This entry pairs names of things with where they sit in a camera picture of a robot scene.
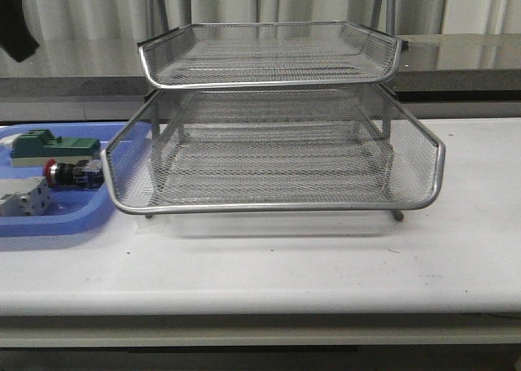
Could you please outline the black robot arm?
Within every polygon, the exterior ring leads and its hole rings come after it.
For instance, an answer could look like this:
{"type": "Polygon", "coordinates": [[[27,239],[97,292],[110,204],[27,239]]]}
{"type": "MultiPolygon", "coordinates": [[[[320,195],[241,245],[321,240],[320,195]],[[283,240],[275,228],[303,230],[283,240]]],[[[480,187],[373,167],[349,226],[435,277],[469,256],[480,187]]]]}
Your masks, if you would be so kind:
{"type": "Polygon", "coordinates": [[[23,0],[1,0],[1,48],[21,63],[34,55],[39,46],[29,32],[23,0]]]}

